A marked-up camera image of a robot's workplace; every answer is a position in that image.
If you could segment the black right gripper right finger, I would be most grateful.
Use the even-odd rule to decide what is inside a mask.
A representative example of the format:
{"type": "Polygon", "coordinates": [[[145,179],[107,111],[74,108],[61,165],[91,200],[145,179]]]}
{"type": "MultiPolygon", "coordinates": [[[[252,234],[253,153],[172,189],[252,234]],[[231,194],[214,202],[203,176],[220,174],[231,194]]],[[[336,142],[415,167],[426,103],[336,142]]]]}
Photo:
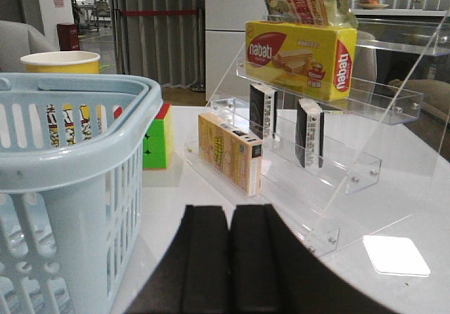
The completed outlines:
{"type": "Polygon", "coordinates": [[[231,311],[391,313],[320,262],[270,204],[233,213],[231,311]]]}

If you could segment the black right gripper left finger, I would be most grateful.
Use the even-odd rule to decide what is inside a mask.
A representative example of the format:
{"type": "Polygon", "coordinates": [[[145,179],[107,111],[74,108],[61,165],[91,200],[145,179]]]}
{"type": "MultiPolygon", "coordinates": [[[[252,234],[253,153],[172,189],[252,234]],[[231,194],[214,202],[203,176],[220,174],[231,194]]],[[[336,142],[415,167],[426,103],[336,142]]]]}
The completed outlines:
{"type": "Polygon", "coordinates": [[[171,244],[128,313],[228,313],[228,225],[219,206],[185,208],[171,244]]]}

